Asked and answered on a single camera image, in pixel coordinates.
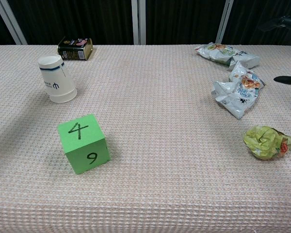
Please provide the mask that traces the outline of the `black right hand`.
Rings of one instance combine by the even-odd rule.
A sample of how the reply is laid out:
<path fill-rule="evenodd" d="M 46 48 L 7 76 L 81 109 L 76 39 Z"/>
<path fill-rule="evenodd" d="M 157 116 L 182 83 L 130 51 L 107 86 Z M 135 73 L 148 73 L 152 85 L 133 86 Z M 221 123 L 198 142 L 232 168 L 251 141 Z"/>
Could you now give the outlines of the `black right hand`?
<path fill-rule="evenodd" d="M 263 32 L 270 31 L 275 28 L 287 28 L 291 30 L 291 16 L 272 18 L 258 26 L 258 29 Z M 274 78 L 274 81 L 277 83 L 291 85 L 291 76 L 277 76 Z"/>

